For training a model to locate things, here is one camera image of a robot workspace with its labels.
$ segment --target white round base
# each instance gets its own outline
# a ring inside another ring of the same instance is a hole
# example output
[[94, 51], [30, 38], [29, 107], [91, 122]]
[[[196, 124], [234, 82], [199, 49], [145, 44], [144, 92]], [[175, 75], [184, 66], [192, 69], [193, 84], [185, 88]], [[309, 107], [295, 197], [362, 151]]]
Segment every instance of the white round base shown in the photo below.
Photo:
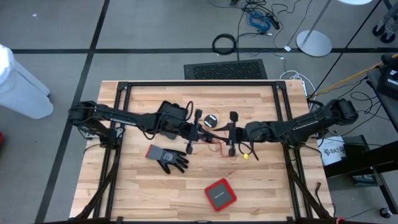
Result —
[[314, 57], [326, 56], [331, 52], [331, 41], [328, 36], [313, 30], [307, 41], [303, 44], [309, 30], [305, 30], [298, 34], [296, 44], [307, 55]]

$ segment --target wheel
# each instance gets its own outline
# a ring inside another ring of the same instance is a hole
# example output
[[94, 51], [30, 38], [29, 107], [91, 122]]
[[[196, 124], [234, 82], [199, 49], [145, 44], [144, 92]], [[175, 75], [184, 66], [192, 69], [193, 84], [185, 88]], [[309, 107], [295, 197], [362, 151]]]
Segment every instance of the wheel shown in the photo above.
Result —
[[383, 25], [379, 30], [377, 30], [377, 25], [373, 27], [372, 33], [375, 36], [380, 36], [386, 30], [386, 25]]
[[382, 208], [379, 210], [380, 216], [383, 218], [390, 218], [391, 212], [389, 208]]
[[381, 35], [381, 42], [383, 43], [391, 43], [392, 41], [394, 41], [396, 39], [396, 34], [392, 34], [391, 37], [389, 39], [387, 39], [387, 33], [384, 33], [383, 35]]

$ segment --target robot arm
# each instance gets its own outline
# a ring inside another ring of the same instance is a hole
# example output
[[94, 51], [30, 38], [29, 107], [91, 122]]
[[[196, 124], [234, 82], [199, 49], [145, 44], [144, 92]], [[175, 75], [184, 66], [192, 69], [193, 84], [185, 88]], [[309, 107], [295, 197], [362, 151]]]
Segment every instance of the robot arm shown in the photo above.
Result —
[[[281, 142], [288, 146], [298, 146], [307, 141], [308, 137], [323, 131], [330, 126], [353, 124], [357, 118], [353, 104], [350, 101], [332, 100], [319, 109], [301, 115], [289, 121], [253, 121], [246, 124], [245, 128], [234, 126], [238, 121], [238, 115], [231, 113], [232, 123], [215, 131], [229, 131], [229, 144], [249, 142], [254, 152], [255, 142]], [[234, 147], [229, 151], [234, 156]]]
[[301, 115], [290, 121], [253, 121], [245, 128], [236, 127], [237, 112], [231, 112], [231, 123], [215, 131], [229, 131], [228, 138], [222, 138], [206, 131], [199, 119], [201, 110], [196, 110], [193, 123], [187, 122], [188, 109], [178, 104], [164, 101], [156, 113], [135, 114], [106, 105], [98, 105], [93, 101], [83, 101], [73, 106], [69, 111], [69, 122], [78, 129], [98, 135], [102, 147], [116, 148], [118, 146], [118, 129], [107, 128], [100, 121], [114, 121], [135, 126], [144, 134], [161, 132], [181, 136], [189, 141], [187, 153], [192, 153], [192, 142], [204, 140], [211, 142], [213, 138], [224, 141], [231, 146], [229, 156], [235, 156], [235, 144], [249, 142], [251, 150], [255, 142], [281, 142], [288, 146], [297, 146], [305, 142], [309, 136], [330, 126], [354, 123], [358, 118], [354, 106], [350, 101], [333, 100], [319, 109]]
[[114, 121], [140, 129], [147, 139], [153, 139], [157, 133], [176, 134], [188, 140], [187, 153], [192, 153], [192, 142], [204, 139], [211, 141], [218, 138], [224, 142], [226, 138], [215, 136], [204, 130], [199, 123], [201, 110], [196, 110], [193, 123], [187, 122], [188, 109], [178, 104], [163, 101], [156, 113], [136, 114], [106, 105], [96, 104], [94, 101], [82, 101], [69, 110], [69, 122], [80, 131], [99, 137], [101, 147], [116, 149], [121, 136], [118, 128], [107, 128], [100, 121]]

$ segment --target wooden tabletop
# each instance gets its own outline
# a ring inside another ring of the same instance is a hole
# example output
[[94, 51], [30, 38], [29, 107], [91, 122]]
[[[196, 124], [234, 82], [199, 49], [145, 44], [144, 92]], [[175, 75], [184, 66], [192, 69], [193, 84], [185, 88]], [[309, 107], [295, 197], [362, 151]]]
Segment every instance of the wooden tabletop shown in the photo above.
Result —
[[[308, 113], [301, 82], [286, 82], [293, 117]], [[98, 103], [113, 106], [117, 85], [118, 81], [103, 81]], [[284, 111], [281, 93], [279, 98]], [[277, 120], [272, 88], [268, 86], [135, 86], [129, 99], [129, 111], [135, 113], [154, 113], [164, 100], [180, 106], [193, 101], [194, 109], [203, 110], [202, 118], [213, 114], [219, 119], [218, 127], [229, 122], [230, 111], [238, 112], [237, 125], [240, 127], [250, 121]], [[97, 140], [88, 141], [88, 146], [97, 143]], [[149, 141], [137, 128], [126, 126], [112, 219], [122, 216], [125, 220], [147, 221], [284, 221], [287, 216], [294, 216], [284, 154], [279, 143], [256, 144], [260, 159], [256, 161], [253, 156], [244, 159], [239, 151], [236, 158], [223, 156], [229, 149], [225, 145], [221, 146], [220, 151], [218, 144], [197, 142], [193, 154], [187, 156], [189, 168], [184, 174], [171, 167], [172, 173], [167, 175], [156, 161], [145, 158], [150, 144], [185, 151], [186, 143], [180, 137], [170, 140], [160, 134]], [[314, 140], [307, 144], [317, 147]], [[333, 214], [320, 154], [303, 147], [301, 155], [308, 189], [313, 194], [317, 182], [321, 182], [320, 200]], [[79, 214], [96, 192], [103, 157], [104, 149], [99, 147], [92, 147], [85, 153], [71, 217]], [[214, 212], [203, 190], [221, 178], [228, 180], [238, 200], [223, 211]], [[302, 195], [298, 188], [297, 192], [304, 217]], [[102, 216], [107, 195], [106, 192]]]

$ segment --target work glove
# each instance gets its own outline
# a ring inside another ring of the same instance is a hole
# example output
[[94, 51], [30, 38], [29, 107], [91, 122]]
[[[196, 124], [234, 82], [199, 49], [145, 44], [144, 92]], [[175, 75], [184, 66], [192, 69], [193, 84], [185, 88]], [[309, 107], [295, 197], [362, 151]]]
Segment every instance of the work glove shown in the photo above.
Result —
[[150, 145], [145, 157], [156, 160], [164, 172], [166, 172], [166, 174], [170, 174], [169, 165], [175, 166], [182, 173], [185, 172], [183, 168], [188, 169], [187, 163], [189, 163], [189, 161], [183, 157], [186, 155], [187, 154], [185, 152], [172, 149], [162, 149], [160, 147]]

